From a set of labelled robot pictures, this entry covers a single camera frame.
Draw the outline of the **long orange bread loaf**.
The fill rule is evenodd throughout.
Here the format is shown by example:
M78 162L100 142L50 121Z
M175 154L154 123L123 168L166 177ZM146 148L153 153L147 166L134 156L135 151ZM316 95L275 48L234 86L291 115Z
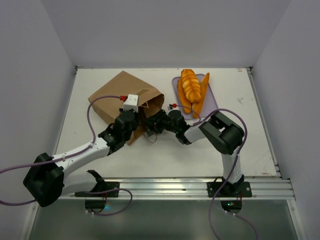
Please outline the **long orange bread loaf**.
M180 100L180 104L184 106L183 110L186 114L191 113L192 104L189 102L189 100L186 98L184 89L182 87L181 79L177 81L177 91L178 91L178 97Z

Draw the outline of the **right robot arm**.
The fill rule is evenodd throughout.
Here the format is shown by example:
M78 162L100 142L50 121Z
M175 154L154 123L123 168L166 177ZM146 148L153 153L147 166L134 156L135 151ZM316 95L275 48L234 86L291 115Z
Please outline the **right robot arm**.
M244 130L226 115L218 111L212 114L208 121L189 125L179 110L169 112L161 110L142 122L148 135L159 135L166 130L174 133L183 145L207 139L221 154L223 165L221 192L232 197L241 190L244 174L241 169L240 150L246 136Z

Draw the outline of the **small orange bread roll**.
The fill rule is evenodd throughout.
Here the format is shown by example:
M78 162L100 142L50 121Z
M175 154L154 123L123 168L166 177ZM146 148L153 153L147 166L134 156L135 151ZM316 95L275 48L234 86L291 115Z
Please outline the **small orange bread roll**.
M192 104L192 110L193 110L192 116L195 119L198 119L200 116L200 113L202 112L202 108L203 108L206 93L207 93L207 88L209 85L209 80L210 80L210 73L208 72L199 83L200 90L201 90L200 101Z

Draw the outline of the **braided glazed bread loaf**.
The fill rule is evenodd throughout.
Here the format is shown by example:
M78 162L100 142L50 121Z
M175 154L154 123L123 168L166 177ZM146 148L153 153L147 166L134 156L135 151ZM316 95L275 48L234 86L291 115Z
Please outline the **braided glazed bread loaf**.
M201 87L199 80L192 69L183 69L181 71L181 84L186 98L190 103L198 103L201 98Z

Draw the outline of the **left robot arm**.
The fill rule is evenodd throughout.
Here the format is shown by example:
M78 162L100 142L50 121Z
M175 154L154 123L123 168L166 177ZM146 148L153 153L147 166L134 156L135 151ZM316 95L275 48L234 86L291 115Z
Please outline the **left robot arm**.
M26 174L23 185L41 207L47 207L60 196L71 193L105 196L107 185L95 170L82 174L73 172L121 149L138 126L136 111L121 110L114 123L87 145L54 156L40 154Z

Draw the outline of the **steel kitchen tongs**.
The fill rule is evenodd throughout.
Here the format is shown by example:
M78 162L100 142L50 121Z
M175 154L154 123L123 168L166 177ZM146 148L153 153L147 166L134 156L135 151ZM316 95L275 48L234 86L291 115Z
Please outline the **steel kitchen tongs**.
M148 137L151 137L154 135L153 132L149 128L146 129L146 134Z

